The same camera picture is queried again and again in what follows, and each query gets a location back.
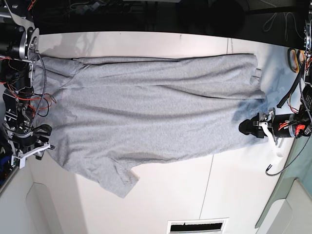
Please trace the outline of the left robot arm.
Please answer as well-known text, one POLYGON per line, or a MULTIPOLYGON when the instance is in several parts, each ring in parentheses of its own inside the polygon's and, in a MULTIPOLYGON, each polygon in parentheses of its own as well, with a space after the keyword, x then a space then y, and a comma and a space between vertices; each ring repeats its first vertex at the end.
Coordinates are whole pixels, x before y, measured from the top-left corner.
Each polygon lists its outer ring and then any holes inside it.
POLYGON ((268 137, 274 144, 279 138, 300 138, 312 135, 312 20, 304 27, 304 50, 288 49, 288 64, 297 76, 280 102, 286 103, 289 114, 277 115, 275 108, 268 113, 258 113, 239 125, 240 133, 256 138, 268 137))

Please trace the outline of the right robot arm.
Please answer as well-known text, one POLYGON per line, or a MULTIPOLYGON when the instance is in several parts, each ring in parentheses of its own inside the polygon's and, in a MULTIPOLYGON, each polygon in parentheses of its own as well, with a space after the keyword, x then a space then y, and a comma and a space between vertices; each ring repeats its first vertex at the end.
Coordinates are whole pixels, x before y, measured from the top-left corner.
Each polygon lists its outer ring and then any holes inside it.
POLYGON ((5 87, 0 149, 11 158, 12 165, 19 167, 28 157, 40 160, 45 150, 54 149, 48 138, 51 126, 34 126, 41 104, 54 100, 46 93, 45 70, 42 92, 35 93, 32 85, 35 64, 43 61, 38 51, 39 29, 30 12, 34 4, 33 0, 0 2, 0 83, 5 87))

